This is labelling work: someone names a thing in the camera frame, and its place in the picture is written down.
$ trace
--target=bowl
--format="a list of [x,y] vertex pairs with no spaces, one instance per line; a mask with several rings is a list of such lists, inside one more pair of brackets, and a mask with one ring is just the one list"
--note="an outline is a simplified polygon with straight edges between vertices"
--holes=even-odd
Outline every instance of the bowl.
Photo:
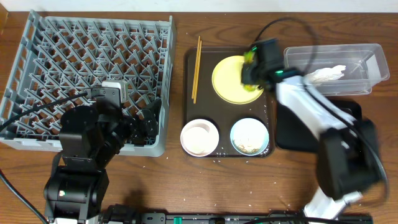
[[191,156],[203,157],[212,153],[220,140],[216,126],[205,119],[187,123],[181,131],[182,148]]
[[244,118],[236,122],[229,137],[235,150],[246,156],[262,153],[269,143],[266,126],[254,118]]

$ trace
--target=black container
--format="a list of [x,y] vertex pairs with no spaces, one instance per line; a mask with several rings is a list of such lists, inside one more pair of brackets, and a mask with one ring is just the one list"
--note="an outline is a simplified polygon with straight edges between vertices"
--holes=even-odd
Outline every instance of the black container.
[[[202,47],[196,104],[193,104],[191,96],[197,49],[190,49],[185,54],[183,125],[194,119],[207,119],[217,127],[220,134],[217,148],[206,157],[267,157],[275,149],[271,97],[264,92],[251,103],[235,105],[221,99],[211,82],[213,70],[220,61],[230,56],[243,55],[245,50],[247,48],[244,47]],[[269,143],[263,153],[245,156],[232,146],[229,138],[231,128],[235,122],[243,118],[258,119],[268,129]]]

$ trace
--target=plastic bin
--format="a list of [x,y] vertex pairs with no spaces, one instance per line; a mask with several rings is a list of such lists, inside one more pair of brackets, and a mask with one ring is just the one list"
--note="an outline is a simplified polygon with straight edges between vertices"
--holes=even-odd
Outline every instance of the plastic bin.
[[[145,146],[127,141],[121,155],[160,156],[165,151],[169,89],[176,30],[168,22],[71,17],[40,17],[31,11],[0,105],[0,123],[36,105],[101,86],[103,80],[125,80],[129,87],[123,114],[160,98],[159,133]],[[60,151],[60,117],[74,106],[90,105],[85,97],[31,113],[0,133],[16,149]]]
[[[285,49],[285,66],[303,70],[310,60],[312,46]],[[386,57],[379,44],[347,44],[318,46],[317,56],[310,73],[320,68],[346,65],[344,76],[339,80],[315,83],[324,95],[363,95],[372,86],[388,80],[390,72]]]

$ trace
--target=clear plastic container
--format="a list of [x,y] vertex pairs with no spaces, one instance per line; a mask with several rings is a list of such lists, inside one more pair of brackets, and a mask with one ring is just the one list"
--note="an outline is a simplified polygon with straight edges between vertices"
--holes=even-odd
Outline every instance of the clear plastic container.
[[[285,66],[303,70],[310,60],[312,46],[285,49]],[[320,68],[345,65],[339,80],[314,83],[324,95],[363,95],[372,86],[390,78],[386,57],[379,44],[346,44],[318,46],[317,56],[309,73]]]

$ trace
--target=chopstick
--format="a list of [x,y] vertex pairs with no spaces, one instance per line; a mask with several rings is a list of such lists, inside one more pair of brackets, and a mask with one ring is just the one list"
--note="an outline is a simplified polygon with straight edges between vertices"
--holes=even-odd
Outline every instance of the chopstick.
[[197,63],[197,81],[195,82],[195,95],[193,96],[193,104],[197,103],[197,94],[198,94],[198,82],[199,82],[199,70],[200,70],[200,56],[201,56],[201,41],[199,44],[199,58]]
[[197,70],[198,70],[198,59],[199,59],[199,51],[200,51],[200,36],[198,38],[198,48],[197,48],[197,58],[195,61],[195,72],[193,73],[193,85],[192,85],[192,99],[195,96],[195,87],[197,83]]

